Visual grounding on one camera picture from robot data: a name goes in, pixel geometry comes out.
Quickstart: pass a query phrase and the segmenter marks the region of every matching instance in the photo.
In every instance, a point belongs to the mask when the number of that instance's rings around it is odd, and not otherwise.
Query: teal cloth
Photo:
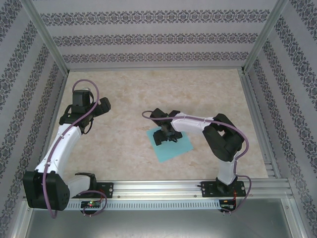
[[[160,163],[170,160],[178,155],[184,154],[194,149],[186,133],[182,132],[183,137],[177,140],[177,143],[173,141],[163,141],[162,145],[155,145],[153,134],[160,130],[161,127],[156,127],[147,131],[149,140],[154,148],[155,154],[157,155]]]

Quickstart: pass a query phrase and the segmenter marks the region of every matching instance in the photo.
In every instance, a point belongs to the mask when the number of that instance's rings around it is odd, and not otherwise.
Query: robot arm
[[[56,141],[62,136],[62,133],[92,108],[94,102],[91,103],[90,98],[92,98],[92,101],[94,100],[89,90],[75,90],[73,92],[73,103],[67,107],[64,115],[59,120],[60,126],[52,146],[34,171],[25,172],[22,180],[30,207],[47,208],[44,199],[42,179],[48,156]],[[82,134],[88,133],[85,132],[85,128],[89,123],[92,125],[92,121],[95,117],[107,113],[110,109],[111,105],[109,100],[107,98],[100,99],[100,104],[98,104],[87,117],[75,124],[62,137],[62,140],[53,151],[46,177],[47,194],[53,210],[64,210],[68,205],[69,199],[80,192],[88,189],[96,190],[97,180],[94,174],[77,173],[73,179],[65,183],[63,173],[75,144]]]
[[[177,139],[182,137],[181,131],[203,135],[212,152],[220,159],[217,179],[224,185],[230,185],[236,180],[234,162],[242,148],[243,137],[225,126],[205,122],[205,120],[214,120],[234,126],[224,114],[218,114],[214,118],[199,118],[186,115],[180,111],[172,111],[170,114],[166,114],[157,108],[151,113],[150,117],[182,117],[181,119],[154,120],[158,126],[161,126],[161,130],[153,135],[156,145],[161,145],[162,141],[167,140],[177,142]]]

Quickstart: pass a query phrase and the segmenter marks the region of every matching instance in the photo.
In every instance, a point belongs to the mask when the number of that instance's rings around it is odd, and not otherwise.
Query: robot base
[[[216,181],[201,182],[203,197],[233,197],[236,192],[237,197],[245,197],[246,190],[243,181],[237,181],[237,178],[230,185],[225,185],[217,178]]]

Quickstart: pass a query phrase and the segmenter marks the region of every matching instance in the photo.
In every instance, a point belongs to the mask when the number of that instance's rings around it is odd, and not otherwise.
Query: patterned wallpaper
[[[242,66],[276,0],[35,0],[70,69]]]
[[[248,73],[309,237],[317,237],[316,6],[291,0]]]
[[[0,238],[42,155],[64,77],[18,0],[0,1]]]

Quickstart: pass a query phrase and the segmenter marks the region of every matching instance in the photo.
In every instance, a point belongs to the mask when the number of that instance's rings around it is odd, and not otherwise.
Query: metal sheet
[[[280,199],[249,199],[235,215],[216,210],[105,211],[92,218],[79,211],[34,211],[28,238],[288,238]]]

